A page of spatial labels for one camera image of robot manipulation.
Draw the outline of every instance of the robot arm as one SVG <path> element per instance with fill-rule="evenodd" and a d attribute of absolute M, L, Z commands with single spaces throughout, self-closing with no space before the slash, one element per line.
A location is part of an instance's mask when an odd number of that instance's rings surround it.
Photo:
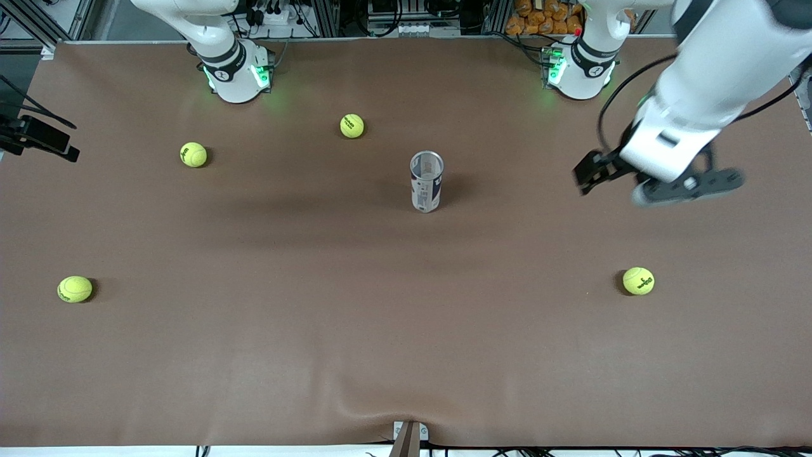
<path fill-rule="evenodd" d="M 586 10 L 583 33 L 552 46 L 560 49 L 563 61 L 559 58 L 558 75 L 548 84 L 576 100 L 598 95 L 609 81 L 615 56 L 631 29 L 625 10 L 658 9 L 673 3 L 674 0 L 581 0 Z"/>
<path fill-rule="evenodd" d="M 250 40 L 237 39 L 221 15 L 239 0 L 132 0 L 183 35 L 203 61 L 209 86 L 226 102 L 242 103 L 270 89 L 273 56 Z"/>
<path fill-rule="evenodd" d="M 737 170 L 713 169 L 711 140 L 812 54 L 810 0 L 678 0 L 672 24 L 679 54 L 646 96 L 621 147 L 608 155 L 593 151 L 576 167 L 583 194 L 628 172 L 638 173 L 633 200 L 641 206 L 740 186 Z M 701 153 L 708 169 L 696 172 L 690 165 Z"/>

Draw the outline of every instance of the yellow tennis ball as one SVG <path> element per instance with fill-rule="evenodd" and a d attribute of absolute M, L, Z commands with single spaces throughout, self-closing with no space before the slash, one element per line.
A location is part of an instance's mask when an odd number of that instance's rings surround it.
<path fill-rule="evenodd" d="M 642 267 L 630 268 L 623 275 L 623 287 L 634 295 L 646 295 L 654 288 L 654 275 Z"/>
<path fill-rule="evenodd" d="M 93 292 L 90 280 L 83 276 L 68 276 L 59 283 L 56 293 L 68 303 L 78 303 L 87 300 Z"/>
<path fill-rule="evenodd" d="M 347 138 L 358 138 L 364 132 L 364 120 L 359 115 L 341 118 L 341 133 Z"/>
<path fill-rule="evenodd" d="M 180 148 L 180 159 L 189 167 L 200 167 L 207 158 L 205 147 L 200 143 L 186 143 L 184 147 Z"/>

